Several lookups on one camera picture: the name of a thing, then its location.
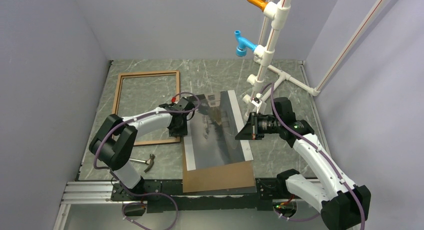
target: gray wall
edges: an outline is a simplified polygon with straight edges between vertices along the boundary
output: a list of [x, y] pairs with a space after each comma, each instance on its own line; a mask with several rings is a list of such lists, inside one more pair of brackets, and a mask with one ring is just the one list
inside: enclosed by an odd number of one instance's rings
[[[306, 60], [313, 86], [375, 1], [338, 0]], [[424, 229], [423, 2], [392, 0], [315, 98], [335, 161], [371, 191], [366, 229]]]
[[[237, 58], [234, 31], [257, 43], [264, 19], [246, 0], [76, 1], [110, 59]], [[336, 1], [292, 0], [275, 58], [305, 60]]]
[[52, 229], [108, 61], [74, 0], [0, 0], [1, 229]]

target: blue faucet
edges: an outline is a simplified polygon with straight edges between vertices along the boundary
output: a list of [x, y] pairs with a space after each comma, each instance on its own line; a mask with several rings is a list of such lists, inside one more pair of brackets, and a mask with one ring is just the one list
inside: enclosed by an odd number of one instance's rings
[[244, 57], [247, 54], [246, 48], [249, 48], [252, 50], [252, 52], [255, 51], [256, 47], [258, 45], [253, 44], [251, 41], [247, 40], [246, 38], [242, 37], [242, 33], [237, 30], [234, 32], [235, 39], [238, 42], [238, 46], [235, 49], [235, 54], [239, 57]]

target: gray marble tabletop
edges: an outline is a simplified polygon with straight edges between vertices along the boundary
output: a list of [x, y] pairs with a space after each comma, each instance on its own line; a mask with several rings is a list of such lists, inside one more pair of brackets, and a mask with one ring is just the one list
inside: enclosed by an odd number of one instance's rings
[[[296, 60], [274, 60], [272, 65], [305, 82], [304, 74]], [[252, 86], [246, 82], [250, 74], [257, 74], [259, 65], [252, 59], [145, 59], [115, 60], [109, 69], [103, 93], [91, 130], [89, 141], [93, 138], [105, 118], [112, 113], [116, 84], [119, 73], [144, 71], [180, 71], [180, 90], [195, 94], [216, 93], [235, 90], [242, 115], [247, 105], [242, 101], [245, 94], [250, 94]], [[265, 82], [274, 82], [278, 76], [268, 71]], [[175, 76], [126, 78], [122, 84], [118, 115], [132, 116], [150, 111], [159, 104], [169, 103], [176, 93]], [[274, 93], [275, 97], [288, 97], [297, 119], [305, 119], [321, 139], [321, 130], [312, 106], [312, 97], [300, 87], [284, 81]], [[270, 104], [266, 114], [271, 114]], [[168, 130], [160, 129], [139, 137], [137, 140], [167, 139]], [[274, 178], [280, 172], [297, 169], [306, 178], [315, 177], [305, 160], [295, 152], [277, 134], [267, 135], [263, 140], [250, 141], [253, 154], [253, 171], [256, 178]], [[181, 179], [182, 143], [136, 146], [132, 158], [147, 159], [155, 154], [154, 167], [148, 172], [146, 165], [133, 163], [136, 170], [145, 179]], [[80, 180], [110, 180], [106, 170], [93, 168], [94, 156], [86, 149], [80, 169]]]

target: hammer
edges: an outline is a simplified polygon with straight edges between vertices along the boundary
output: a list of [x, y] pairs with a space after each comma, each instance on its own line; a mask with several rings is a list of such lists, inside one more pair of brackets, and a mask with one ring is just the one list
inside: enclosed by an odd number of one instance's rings
[[148, 165], [147, 168], [144, 170], [144, 172], [147, 173], [153, 167], [153, 164], [155, 164], [154, 159], [155, 159], [155, 155], [150, 154], [150, 158], [147, 159], [147, 160], [139, 160], [139, 159], [134, 159], [134, 158], [130, 158], [129, 160], [132, 161], [132, 162], [135, 162], [135, 163]]

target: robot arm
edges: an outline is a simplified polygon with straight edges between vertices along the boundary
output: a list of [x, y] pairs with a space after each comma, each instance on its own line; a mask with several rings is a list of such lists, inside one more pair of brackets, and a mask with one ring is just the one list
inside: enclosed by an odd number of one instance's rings
[[100, 150], [98, 159], [104, 162], [115, 176], [124, 184], [130, 192], [143, 194], [145, 192], [144, 179], [140, 176], [130, 163], [130, 156], [133, 150], [136, 136], [142, 136], [157, 129], [168, 128], [170, 137], [182, 137], [187, 135], [187, 115], [188, 113], [164, 113], [165, 111], [187, 111], [195, 108], [194, 104], [185, 97], [178, 103], [162, 104], [150, 112], [143, 114], [119, 117], [116, 114], [109, 115], [101, 125], [89, 145], [89, 150], [94, 155], [100, 143], [108, 132], [118, 124], [130, 119], [137, 118], [147, 113], [156, 113], [142, 119], [125, 124], [118, 128], [109, 137]]
[[[299, 196], [318, 212], [330, 230], [348, 229], [361, 222], [359, 208], [344, 183], [353, 190], [368, 218], [371, 193], [368, 188], [357, 186], [327, 154], [314, 130], [305, 120], [296, 120], [292, 104], [286, 97], [274, 100], [276, 111], [272, 115], [251, 112], [244, 128], [236, 135], [236, 140], [261, 140], [265, 134], [279, 134], [280, 138], [308, 163], [322, 187], [305, 179], [297, 170], [290, 169], [277, 175], [277, 188], [283, 193]], [[294, 132], [303, 137], [300, 139], [284, 128], [276, 119], [278, 114], [283, 122]], [[312, 142], [317, 149], [304, 139]], [[342, 175], [339, 179], [335, 169]]]

